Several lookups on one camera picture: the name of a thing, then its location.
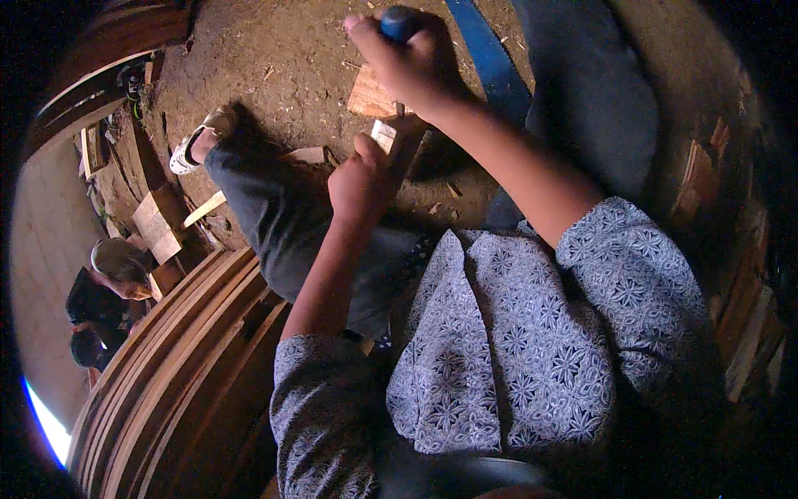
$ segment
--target shoe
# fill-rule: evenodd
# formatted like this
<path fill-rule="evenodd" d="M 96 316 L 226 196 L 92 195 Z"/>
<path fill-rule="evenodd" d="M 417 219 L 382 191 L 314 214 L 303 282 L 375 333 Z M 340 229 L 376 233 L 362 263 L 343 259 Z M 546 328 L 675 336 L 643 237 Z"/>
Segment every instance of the shoe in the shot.
<path fill-rule="evenodd" d="M 238 116 L 236 116 L 235 110 L 229 105 L 223 105 L 216 111 L 208 114 L 202 124 L 198 126 L 190 136 L 184 138 L 183 142 L 177 146 L 177 149 L 175 149 L 175 152 L 172 154 L 172 158 L 169 160 L 169 169 L 176 175 L 186 175 L 187 173 L 193 172 L 202 166 L 200 163 L 194 161 L 191 156 L 192 146 L 197 137 L 200 136 L 200 133 L 205 129 L 211 129 L 219 140 L 224 140 L 232 136 L 237 124 Z"/>

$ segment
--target blue-patterned shirt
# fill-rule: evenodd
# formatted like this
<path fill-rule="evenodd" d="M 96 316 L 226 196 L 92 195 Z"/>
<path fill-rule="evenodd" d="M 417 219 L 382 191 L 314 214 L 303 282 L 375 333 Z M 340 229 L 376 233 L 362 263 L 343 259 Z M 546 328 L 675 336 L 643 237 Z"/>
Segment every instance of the blue-patterned shirt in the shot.
<path fill-rule="evenodd" d="M 708 321 L 682 253 L 617 197 L 569 228 L 555 253 L 559 267 L 534 235 L 446 232 L 413 300 L 385 400 L 350 340 L 281 342 L 271 424 L 283 496 L 374 495 L 379 404 L 420 453 L 519 456 L 600 447 L 614 362 L 655 399 Z M 566 296 L 561 271 L 572 272 L 582 299 Z"/>

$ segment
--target wall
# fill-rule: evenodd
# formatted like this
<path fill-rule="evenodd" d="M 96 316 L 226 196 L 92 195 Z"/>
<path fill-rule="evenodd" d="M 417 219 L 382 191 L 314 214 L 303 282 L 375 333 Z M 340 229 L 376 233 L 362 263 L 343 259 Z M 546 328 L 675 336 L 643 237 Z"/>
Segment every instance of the wall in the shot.
<path fill-rule="evenodd" d="M 72 360 L 64 303 L 89 252 L 105 236 L 72 141 L 29 160 L 19 178 L 11 236 L 11 290 L 22 369 L 67 432 L 89 395 Z"/>

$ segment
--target blue saw handle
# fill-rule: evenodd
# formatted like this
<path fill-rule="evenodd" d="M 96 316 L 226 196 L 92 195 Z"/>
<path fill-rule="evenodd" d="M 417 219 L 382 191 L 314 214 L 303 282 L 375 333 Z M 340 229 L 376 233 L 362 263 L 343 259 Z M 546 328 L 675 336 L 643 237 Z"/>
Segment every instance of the blue saw handle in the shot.
<path fill-rule="evenodd" d="M 404 45 L 421 31 L 420 12 L 405 6 L 390 7 L 382 14 L 380 31 L 391 42 Z"/>

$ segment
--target hair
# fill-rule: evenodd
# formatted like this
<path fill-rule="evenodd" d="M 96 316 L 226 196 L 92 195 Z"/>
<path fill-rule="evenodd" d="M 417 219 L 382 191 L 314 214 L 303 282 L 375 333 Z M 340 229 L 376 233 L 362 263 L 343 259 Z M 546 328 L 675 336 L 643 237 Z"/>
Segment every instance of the hair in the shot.
<path fill-rule="evenodd" d="M 69 346 L 72 358 L 80 367 L 94 367 L 103 350 L 100 337 L 91 327 L 74 328 Z"/>

